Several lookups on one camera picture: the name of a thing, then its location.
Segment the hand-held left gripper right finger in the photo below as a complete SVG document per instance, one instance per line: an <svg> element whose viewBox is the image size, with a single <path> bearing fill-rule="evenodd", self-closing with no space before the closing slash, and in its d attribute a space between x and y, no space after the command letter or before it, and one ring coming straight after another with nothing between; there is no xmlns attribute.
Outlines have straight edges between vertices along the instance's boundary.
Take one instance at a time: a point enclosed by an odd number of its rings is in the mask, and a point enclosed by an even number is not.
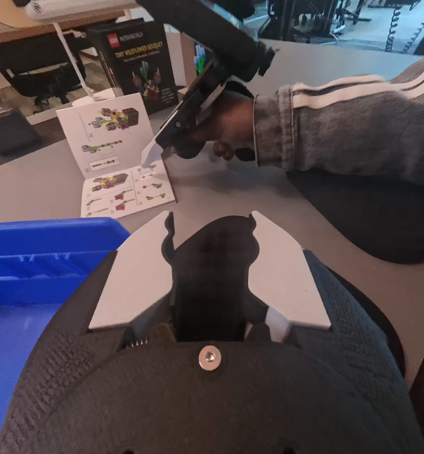
<svg viewBox="0 0 424 454"><path fill-rule="evenodd" d="M331 322L304 249L280 226L258 211L253 236L259 251L248 271L248 289L267 306L271 340L282 343L295 326L328 330Z"/></svg>

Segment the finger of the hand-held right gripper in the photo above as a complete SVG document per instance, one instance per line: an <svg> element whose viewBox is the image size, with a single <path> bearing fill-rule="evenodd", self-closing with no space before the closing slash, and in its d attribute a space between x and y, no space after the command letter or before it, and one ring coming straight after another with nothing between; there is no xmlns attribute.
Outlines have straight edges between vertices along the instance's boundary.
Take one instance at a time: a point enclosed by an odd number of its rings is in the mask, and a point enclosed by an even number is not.
<svg viewBox="0 0 424 454"><path fill-rule="evenodd" d="M144 148L141 154L141 167L147 168L149 167L152 162L157 161L162 152L164 151L163 147L161 147L157 141L157 137L154 137L150 143Z"/></svg>

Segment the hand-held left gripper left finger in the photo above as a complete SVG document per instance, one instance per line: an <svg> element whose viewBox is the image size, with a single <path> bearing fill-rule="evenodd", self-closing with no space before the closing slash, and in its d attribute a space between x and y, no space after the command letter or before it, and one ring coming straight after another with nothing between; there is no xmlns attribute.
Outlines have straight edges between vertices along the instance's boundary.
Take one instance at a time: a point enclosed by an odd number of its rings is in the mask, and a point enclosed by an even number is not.
<svg viewBox="0 0 424 454"><path fill-rule="evenodd" d="M169 322L173 236L173 212L163 211L119 246L89 330L129 327L142 341L154 325Z"/></svg>

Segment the lego instruction booklet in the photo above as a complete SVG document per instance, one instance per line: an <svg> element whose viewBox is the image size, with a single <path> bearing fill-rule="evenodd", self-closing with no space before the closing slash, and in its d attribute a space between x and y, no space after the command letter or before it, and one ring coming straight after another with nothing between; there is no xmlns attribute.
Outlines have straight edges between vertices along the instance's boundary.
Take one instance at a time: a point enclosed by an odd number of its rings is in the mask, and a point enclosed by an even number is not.
<svg viewBox="0 0 424 454"><path fill-rule="evenodd" d="M80 101L56 112L85 179L80 216L117 220L175 204L161 157L140 165L154 138L141 95Z"/></svg>

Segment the printed black lego box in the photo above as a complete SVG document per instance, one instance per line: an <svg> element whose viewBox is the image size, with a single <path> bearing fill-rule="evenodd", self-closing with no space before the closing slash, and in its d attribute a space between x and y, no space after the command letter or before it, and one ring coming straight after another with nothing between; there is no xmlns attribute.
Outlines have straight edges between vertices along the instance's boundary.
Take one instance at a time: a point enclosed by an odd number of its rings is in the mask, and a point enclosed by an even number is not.
<svg viewBox="0 0 424 454"><path fill-rule="evenodd" d="M113 89L141 94L149 115L178 104L164 25L135 19L89 25L87 35Z"/></svg>

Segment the person's right hand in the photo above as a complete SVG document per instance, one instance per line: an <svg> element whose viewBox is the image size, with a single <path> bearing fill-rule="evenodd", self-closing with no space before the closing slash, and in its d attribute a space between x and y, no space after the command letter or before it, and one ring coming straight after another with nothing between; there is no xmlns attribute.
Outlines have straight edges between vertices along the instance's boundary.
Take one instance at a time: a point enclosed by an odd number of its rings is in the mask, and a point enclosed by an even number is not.
<svg viewBox="0 0 424 454"><path fill-rule="evenodd" d="M236 150L255 150L254 100L242 94L223 91L212 104L209 115L190 132L195 142L213 142L213 153L230 161Z"/></svg>

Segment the white stand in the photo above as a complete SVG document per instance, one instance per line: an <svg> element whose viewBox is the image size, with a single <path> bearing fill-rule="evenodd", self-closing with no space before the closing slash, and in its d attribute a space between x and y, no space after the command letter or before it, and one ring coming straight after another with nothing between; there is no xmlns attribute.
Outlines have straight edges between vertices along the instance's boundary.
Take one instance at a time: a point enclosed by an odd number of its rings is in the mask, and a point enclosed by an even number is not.
<svg viewBox="0 0 424 454"><path fill-rule="evenodd" d="M76 73L76 75L79 78L79 82L81 87L84 89L86 96L82 97L80 99L76 99L72 102L73 107L80 107L84 105L90 105L92 103L96 103L99 101L105 101L108 99L113 99L115 98L115 92L113 91L113 88L107 88L106 90L102 90L100 92L94 93L87 85L84 79L84 76L82 75L79 66L77 65L77 61L75 57L73 56L67 41L64 37L63 31L61 30L61 27L59 26L58 23L54 22L52 24L55 28L56 34L59 37L60 42L62 43L63 48L65 49L68 59Z"/></svg>

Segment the black office chair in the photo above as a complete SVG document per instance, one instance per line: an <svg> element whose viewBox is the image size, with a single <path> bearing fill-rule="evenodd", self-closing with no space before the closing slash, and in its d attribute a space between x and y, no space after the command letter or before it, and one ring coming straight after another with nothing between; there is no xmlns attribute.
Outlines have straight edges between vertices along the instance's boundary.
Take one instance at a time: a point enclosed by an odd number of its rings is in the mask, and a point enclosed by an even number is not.
<svg viewBox="0 0 424 454"><path fill-rule="evenodd" d="M67 94L81 87L80 79L67 53L59 47L27 48L16 43L0 45L1 75L18 94L34 98L36 106L58 98L63 105Z"/></svg>
<svg viewBox="0 0 424 454"><path fill-rule="evenodd" d="M274 0L268 1L268 23L260 37L297 42L312 38L331 38L331 26L337 0Z"/></svg>

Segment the blue plastic bin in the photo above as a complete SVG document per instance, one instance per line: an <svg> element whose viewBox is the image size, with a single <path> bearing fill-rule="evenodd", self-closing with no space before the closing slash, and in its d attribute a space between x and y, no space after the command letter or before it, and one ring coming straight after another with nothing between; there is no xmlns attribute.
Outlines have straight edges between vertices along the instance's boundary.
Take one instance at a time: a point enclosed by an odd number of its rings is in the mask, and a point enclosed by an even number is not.
<svg viewBox="0 0 424 454"><path fill-rule="evenodd" d="M0 429L48 322L129 236L118 221L105 217L0 223Z"/></svg>

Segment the white rolled sheet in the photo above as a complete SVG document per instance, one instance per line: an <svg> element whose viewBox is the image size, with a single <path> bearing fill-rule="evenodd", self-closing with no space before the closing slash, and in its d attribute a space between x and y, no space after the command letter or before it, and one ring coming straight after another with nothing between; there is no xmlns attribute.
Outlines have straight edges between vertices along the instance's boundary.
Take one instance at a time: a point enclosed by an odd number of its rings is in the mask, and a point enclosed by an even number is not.
<svg viewBox="0 0 424 454"><path fill-rule="evenodd" d="M57 22L80 16L114 13L136 5L135 0L31 0L26 4L25 11L33 20Z"/></svg>

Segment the dark box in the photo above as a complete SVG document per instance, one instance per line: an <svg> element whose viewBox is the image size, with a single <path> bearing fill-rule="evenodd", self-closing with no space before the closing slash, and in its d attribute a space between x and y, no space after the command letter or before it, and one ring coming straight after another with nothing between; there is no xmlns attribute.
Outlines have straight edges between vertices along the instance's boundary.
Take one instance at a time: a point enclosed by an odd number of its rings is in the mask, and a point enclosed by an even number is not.
<svg viewBox="0 0 424 454"><path fill-rule="evenodd" d="M40 144L41 136L20 111L0 107L0 156Z"/></svg>

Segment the brown edged office desk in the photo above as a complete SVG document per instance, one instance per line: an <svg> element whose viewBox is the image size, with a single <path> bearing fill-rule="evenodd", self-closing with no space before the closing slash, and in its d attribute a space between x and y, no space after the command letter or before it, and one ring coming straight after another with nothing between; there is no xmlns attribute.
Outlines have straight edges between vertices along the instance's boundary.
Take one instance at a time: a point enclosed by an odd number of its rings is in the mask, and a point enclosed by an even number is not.
<svg viewBox="0 0 424 454"><path fill-rule="evenodd" d="M119 17L131 18L130 9L102 10L83 16L78 14L72 15L65 20L61 20L59 22L59 27L62 31L85 31L86 26L88 25L115 20ZM35 22L29 26L18 27L5 25L0 22L0 44L54 33L55 31L53 24L44 22Z"/></svg>

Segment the beige curved object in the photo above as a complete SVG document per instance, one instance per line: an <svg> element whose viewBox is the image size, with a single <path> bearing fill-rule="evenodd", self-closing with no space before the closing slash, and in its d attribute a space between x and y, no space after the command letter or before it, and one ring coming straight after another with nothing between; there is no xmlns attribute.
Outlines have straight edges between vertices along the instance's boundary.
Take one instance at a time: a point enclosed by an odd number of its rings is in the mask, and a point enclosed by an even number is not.
<svg viewBox="0 0 424 454"><path fill-rule="evenodd" d="M0 23L17 29L36 25L26 11L17 7L12 0L0 0Z"/></svg>

